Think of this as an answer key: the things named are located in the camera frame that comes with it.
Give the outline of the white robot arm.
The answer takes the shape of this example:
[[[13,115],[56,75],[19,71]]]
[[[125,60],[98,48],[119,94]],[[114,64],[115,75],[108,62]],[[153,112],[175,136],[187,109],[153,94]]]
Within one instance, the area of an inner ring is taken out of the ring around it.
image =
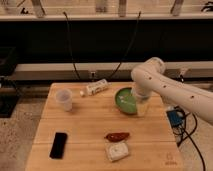
[[[165,69],[165,63],[158,57],[134,67],[133,95],[145,100],[154,91],[213,125],[213,93],[170,79],[164,76]]]

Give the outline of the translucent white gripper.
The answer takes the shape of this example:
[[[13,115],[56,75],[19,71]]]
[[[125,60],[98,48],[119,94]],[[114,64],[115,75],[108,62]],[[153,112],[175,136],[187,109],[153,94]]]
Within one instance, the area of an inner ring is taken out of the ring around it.
[[[144,117],[148,109],[151,91],[134,84],[132,87],[132,95],[136,101],[137,115]]]

